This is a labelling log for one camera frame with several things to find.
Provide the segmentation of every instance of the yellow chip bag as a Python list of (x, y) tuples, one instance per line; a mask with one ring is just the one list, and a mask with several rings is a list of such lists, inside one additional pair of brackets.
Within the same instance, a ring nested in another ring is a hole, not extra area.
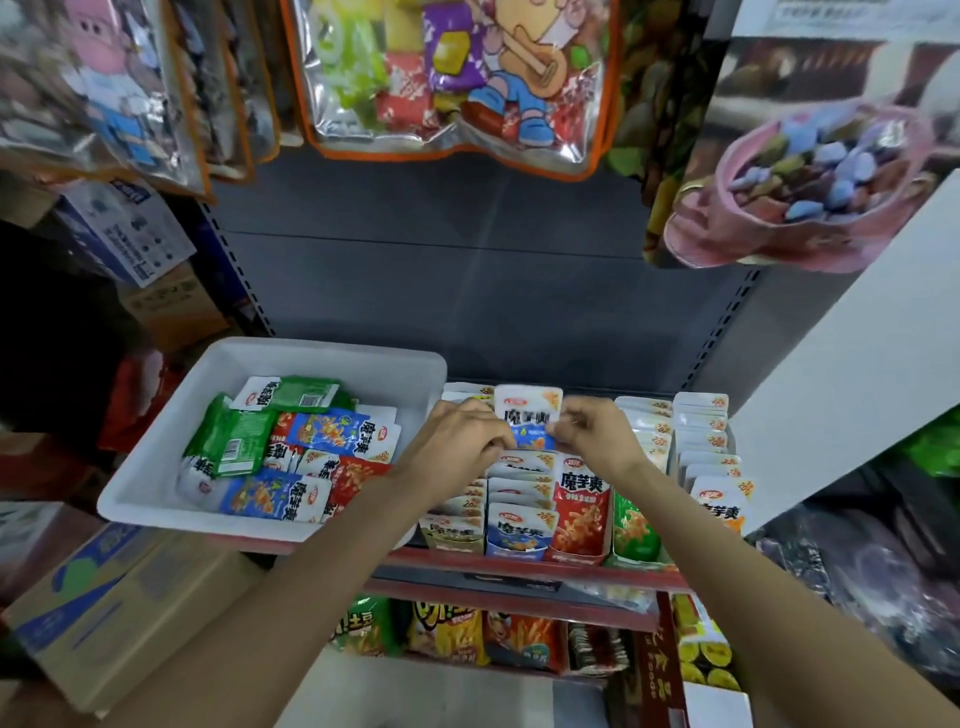
[(415, 601), (407, 640), (408, 649), (421, 655), (481, 666), (490, 662), (479, 609)]

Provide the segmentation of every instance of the hand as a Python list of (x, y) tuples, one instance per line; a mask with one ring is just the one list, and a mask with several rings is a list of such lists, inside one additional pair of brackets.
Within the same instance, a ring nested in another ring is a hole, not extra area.
[(483, 36), (483, 49), (490, 55), (495, 55), (503, 48), (503, 29), (498, 25), (488, 25)]
[(613, 400), (597, 397), (564, 397), (560, 420), (547, 425), (550, 432), (587, 467), (620, 489), (650, 465), (636, 440), (627, 416)]
[(427, 510), (459, 496), (503, 449), (515, 447), (510, 426), (482, 401), (439, 401), (389, 477), (422, 496)]

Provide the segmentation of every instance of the clear plastic bag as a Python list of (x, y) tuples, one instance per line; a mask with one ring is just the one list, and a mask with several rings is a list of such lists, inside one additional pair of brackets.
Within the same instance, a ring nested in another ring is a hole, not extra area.
[(610, 0), (294, 0), (304, 125), (325, 154), (480, 149), (558, 179), (606, 151)]
[(836, 607), (915, 667), (960, 676), (955, 587), (926, 579), (900, 540), (873, 516), (809, 508), (798, 518), (823, 553)]

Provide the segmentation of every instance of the blue snack packet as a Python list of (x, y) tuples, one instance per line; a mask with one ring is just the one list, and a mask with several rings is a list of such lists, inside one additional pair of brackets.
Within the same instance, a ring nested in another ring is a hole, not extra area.
[(329, 478), (263, 468), (233, 478), (219, 511), (229, 516), (320, 523), (331, 485)]

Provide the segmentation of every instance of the cardboard box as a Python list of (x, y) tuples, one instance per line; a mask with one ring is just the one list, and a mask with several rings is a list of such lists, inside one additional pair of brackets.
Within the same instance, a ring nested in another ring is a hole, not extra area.
[(120, 303), (164, 353), (176, 352), (229, 328), (188, 262), (146, 288), (122, 289)]
[(202, 534), (111, 523), (4, 619), (77, 710), (109, 710), (263, 571)]

